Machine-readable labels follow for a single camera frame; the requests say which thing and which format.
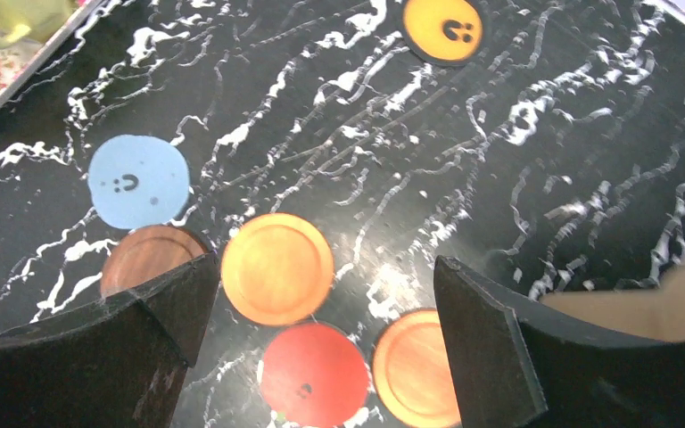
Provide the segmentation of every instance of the black marble table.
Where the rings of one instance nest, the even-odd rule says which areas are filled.
[[[421,61],[393,0],[110,0],[0,111],[0,331],[100,298],[128,230],[86,182],[113,136],[186,157],[170,224],[218,252],[269,212],[326,236],[315,314],[367,358],[433,306],[437,254],[535,299],[651,288],[685,260],[685,27],[628,0],[485,0],[467,66]],[[223,293],[173,426],[273,426],[256,369],[277,329]],[[374,393],[346,424],[402,426]]]

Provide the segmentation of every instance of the blue coaster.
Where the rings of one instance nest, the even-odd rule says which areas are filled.
[[[119,229],[159,225],[185,207],[190,174],[182,153],[154,136],[115,136],[87,172],[98,216]]]

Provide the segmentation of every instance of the wooden coaster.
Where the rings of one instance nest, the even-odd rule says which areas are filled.
[[[103,264],[101,295],[140,285],[204,254],[206,246],[182,229],[149,226],[125,236]]]
[[[324,236],[290,214],[249,221],[222,258],[227,297],[241,314],[263,325],[289,325],[314,313],[333,277],[332,251]]]
[[[284,330],[269,344],[262,362],[261,395],[280,424],[333,428],[366,404],[366,361],[330,325],[303,323]]]
[[[385,330],[372,364],[379,398],[404,424],[448,428],[460,423],[437,311],[402,317]]]

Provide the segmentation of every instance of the yellow disc with black rim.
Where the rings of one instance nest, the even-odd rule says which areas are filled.
[[[467,0],[407,0],[402,19],[410,47],[427,62],[461,65],[482,43],[482,19]]]

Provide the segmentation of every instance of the red disc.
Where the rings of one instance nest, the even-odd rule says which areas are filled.
[[[366,403],[368,371],[356,345],[335,328],[295,325],[264,353],[261,393],[288,422],[333,428]]]

